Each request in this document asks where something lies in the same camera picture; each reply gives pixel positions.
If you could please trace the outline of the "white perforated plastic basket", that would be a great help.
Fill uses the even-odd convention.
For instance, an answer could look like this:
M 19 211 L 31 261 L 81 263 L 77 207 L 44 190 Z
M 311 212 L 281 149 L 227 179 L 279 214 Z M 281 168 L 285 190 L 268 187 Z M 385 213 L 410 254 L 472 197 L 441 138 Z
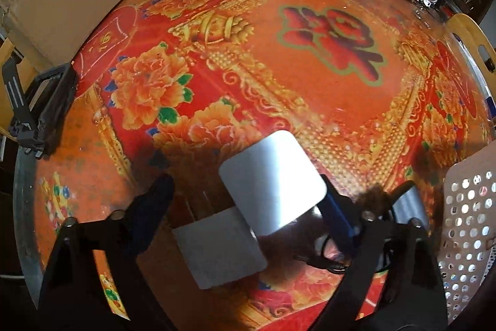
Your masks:
M 495 262 L 495 143 L 446 173 L 438 265 L 447 318 L 456 319 Z

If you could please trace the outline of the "black power adapter with cable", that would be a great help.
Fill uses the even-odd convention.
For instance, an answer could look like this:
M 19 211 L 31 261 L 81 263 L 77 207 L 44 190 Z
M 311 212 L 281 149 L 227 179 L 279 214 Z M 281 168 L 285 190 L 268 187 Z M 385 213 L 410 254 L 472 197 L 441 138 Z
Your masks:
M 316 243 L 314 253 L 294 255 L 295 260 L 334 275 L 346 273 L 357 256 L 366 222 L 407 225 L 419 223 L 430 229 L 419 189 L 413 181 L 405 181 L 390 192 L 375 186 L 357 200 L 340 194 L 327 176 L 326 195 L 317 204 L 317 211 L 326 226 L 327 235 Z

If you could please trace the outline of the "white usb charger block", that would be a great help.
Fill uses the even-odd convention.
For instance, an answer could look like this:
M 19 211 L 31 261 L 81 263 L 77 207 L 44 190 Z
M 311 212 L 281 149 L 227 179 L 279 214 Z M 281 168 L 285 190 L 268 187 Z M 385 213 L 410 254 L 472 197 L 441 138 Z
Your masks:
M 267 268 L 257 238 L 232 207 L 172 230 L 197 286 L 207 290 Z

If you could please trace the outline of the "white cube charger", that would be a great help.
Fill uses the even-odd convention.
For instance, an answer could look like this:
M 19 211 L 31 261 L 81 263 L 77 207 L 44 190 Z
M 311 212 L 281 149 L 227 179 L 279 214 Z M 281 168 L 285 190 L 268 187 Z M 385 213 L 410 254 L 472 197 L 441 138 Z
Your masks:
M 224 161 L 219 176 L 251 230 L 262 237 L 304 215 L 327 192 L 303 147 L 286 130 Z

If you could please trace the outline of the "black phone stand holder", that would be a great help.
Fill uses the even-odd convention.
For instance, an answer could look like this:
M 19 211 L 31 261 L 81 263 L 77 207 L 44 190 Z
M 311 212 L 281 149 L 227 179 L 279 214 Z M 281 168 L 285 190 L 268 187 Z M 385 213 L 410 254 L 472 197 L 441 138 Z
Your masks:
M 79 76 L 72 63 L 52 67 L 21 86 L 18 66 L 11 56 L 2 66 L 2 81 L 13 118 L 8 132 L 35 159 L 53 154 L 60 144 L 63 124 L 75 99 Z

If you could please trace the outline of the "red patterned tablecloth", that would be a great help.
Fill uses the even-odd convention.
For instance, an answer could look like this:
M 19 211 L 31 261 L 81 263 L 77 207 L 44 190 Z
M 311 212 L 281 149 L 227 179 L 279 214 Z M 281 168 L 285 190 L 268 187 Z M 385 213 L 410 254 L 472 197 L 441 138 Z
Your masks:
M 346 196 L 415 182 L 439 227 L 446 171 L 493 138 L 457 42 L 407 0 L 123 0 L 73 65 L 33 182 L 40 260 L 67 217 L 103 219 L 168 173 L 177 193 L 139 265 L 181 330 L 303 330 L 340 280 L 271 240 L 263 272 L 197 287 L 172 230 L 231 206 L 233 154 L 287 130 Z

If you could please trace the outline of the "wooden chair right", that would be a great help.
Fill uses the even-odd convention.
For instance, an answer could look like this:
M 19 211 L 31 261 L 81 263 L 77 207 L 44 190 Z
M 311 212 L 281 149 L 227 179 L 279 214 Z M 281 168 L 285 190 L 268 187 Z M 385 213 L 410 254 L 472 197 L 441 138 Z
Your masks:
M 467 47 L 479 69 L 495 76 L 495 49 L 479 25 L 465 13 L 454 14 L 446 25 Z

